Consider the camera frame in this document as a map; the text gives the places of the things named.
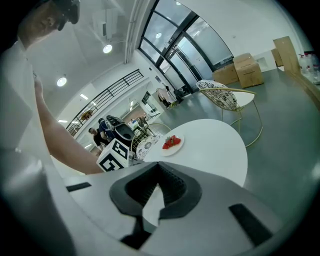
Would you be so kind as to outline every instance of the white round table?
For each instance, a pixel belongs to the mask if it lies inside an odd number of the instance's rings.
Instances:
[[[162,156],[165,139],[184,135],[184,144],[173,155]],[[152,146],[145,162],[169,162],[225,177],[243,187],[248,169],[246,146],[238,132],[225,122],[199,119],[168,132]]]

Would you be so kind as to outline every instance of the plate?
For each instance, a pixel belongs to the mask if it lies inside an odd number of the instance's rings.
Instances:
[[[175,135],[177,138],[179,138],[181,141],[178,145],[172,146],[169,149],[162,149],[163,144],[166,142],[166,138],[160,140],[162,142],[161,144],[161,156],[163,157],[168,157],[173,155],[174,153],[176,153],[179,149],[181,149],[181,147],[183,146],[184,142],[185,142],[185,136],[183,136],[182,134],[173,134]]]

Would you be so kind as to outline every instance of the person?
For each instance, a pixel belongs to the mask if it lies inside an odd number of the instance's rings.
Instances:
[[[93,140],[95,144],[101,149],[101,151],[104,150],[104,147],[102,144],[104,144],[105,146],[108,146],[108,144],[110,143],[107,139],[104,139],[101,137],[99,129],[96,130],[91,127],[89,128],[89,133],[93,135]]]
[[[53,165],[50,155],[84,174],[101,173],[97,157],[85,150],[49,112],[43,98],[41,79],[33,72],[26,51],[67,22],[79,20],[80,0],[42,0],[17,28],[16,42],[0,59],[2,149],[19,149]]]
[[[112,141],[115,138],[115,136],[114,136],[113,132],[107,126],[106,121],[103,118],[100,118],[98,120],[98,123],[99,123],[99,132],[100,132],[101,137],[104,140]]]

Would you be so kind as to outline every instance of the wire chair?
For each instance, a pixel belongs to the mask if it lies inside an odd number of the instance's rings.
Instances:
[[[148,137],[151,136],[160,139],[170,131],[171,129],[162,123],[151,123],[139,130],[136,130],[131,143],[131,151],[136,152],[139,143]]]
[[[250,102],[253,102],[256,112],[258,113],[258,117],[260,120],[261,128],[258,136],[245,147],[251,146],[253,143],[257,141],[260,137],[262,130],[264,128],[262,124],[262,120],[260,117],[260,113],[254,101],[255,95],[257,95],[253,91],[242,90],[242,89],[233,89],[228,87],[217,87],[217,88],[202,88],[200,92],[203,93],[210,101],[216,104],[219,108],[221,108],[221,119],[224,121],[224,110],[233,111],[239,113],[239,119],[235,120],[230,125],[232,126],[236,122],[238,122],[238,133],[240,134],[241,129],[241,120],[242,114],[241,111],[247,106]]]

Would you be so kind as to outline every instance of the chair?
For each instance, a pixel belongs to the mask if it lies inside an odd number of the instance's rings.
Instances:
[[[255,92],[243,89],[233,89],[228,88],[225,85],[211,80],[201,80],[196,84],[200,89],[200,92],[203,93],[210,101],[216,104],[219,108],[221,108],[221,119],[224,120],[224,110],[237,112],[240,115],[240,118],[235,120],[230,125],[232,126],[236,122],[238,122],[238,132],[240,134],[241,120],[242,114],[241,111],[247,106],[250,102],[253,102],[255,109],[257,111],[261,128],[258,136],[245,147],[251,146],[253,143],[257,141],[260,137],[262,130],[264,128],[262,124],[262,120],[260,117],[260,113],[254,101],[254,97],[256,95]]]
[[[145,155],[150,150],[151,146],[157,143],[157,141],[162,138],[164,135],[166,135],[168,132],[170,132],[171,129],[162,123],[151,123],[144,127],[142,127],[140,130],[137,130],[132,143],[131,143],[131,151],[136,152],[136,156],[138,159],[143,160]]]

